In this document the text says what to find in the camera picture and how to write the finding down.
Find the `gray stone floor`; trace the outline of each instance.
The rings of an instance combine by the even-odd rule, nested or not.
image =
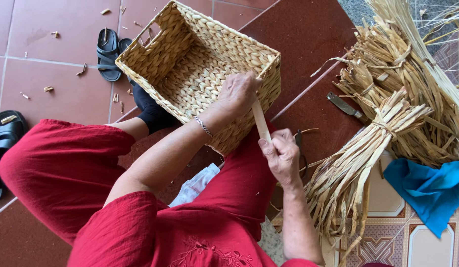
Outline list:
[[[368,7],[364,0],[338,0],[343,7],[348,17],[355,25],[362,25],[362,18],[366,21],[372,21],[370,18],[374,15],[373,11]],[[410,0],[410,8],[413,20],[416,22],[417,28],[421,37],[424,37],[432,27],[426,27],[426,23],[439,15],[441,11],[451,6],[459,6],[458,0]],[[419,15],[421,9],[427,9],[426,13],[422,16]],[[456,27],[452,24],[447,24],[434,36],[440,36],[454,30]],[[440,45],[429,45],[428,50],[434,54]]]

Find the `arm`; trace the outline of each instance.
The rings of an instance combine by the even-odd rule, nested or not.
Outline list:
[[[299,176],[299,148],[289,129],[275,131],[271,137],[272,143],[260,139],[259,146],[274,177],[284,189],[284,255],[287,259],[307,259],[324,265],[318,235]]]
[[[228,76],[218,100],[198,115],[212,134],[250,109],[262,83],[262,79],[255,79],[255,76],[253,72]],[[135,191],[150,191],[156,195],[209,139],[196,120],[174,130],[142,154],[117,179],[104,205]]]

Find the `blue rag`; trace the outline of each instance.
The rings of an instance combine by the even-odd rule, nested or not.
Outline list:
[[[444,163],[436,170],[407,159],[397,159],[386,167],[383,175],[440,238],[459,207],[459,161]]]

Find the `red shirt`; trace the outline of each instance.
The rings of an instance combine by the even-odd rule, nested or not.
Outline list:
[[[275,267],[237,218],[214,205],[162,205],[150,192],[127,194],[78,232],[68,266]],[[316,267],[292,259],[284,267]]]

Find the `knife handle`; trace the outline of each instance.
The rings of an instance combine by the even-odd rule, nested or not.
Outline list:
[[[368,126],[371,123],[371,120],[363,113],[356,111],[355,117],[359,119],[365,126]]]

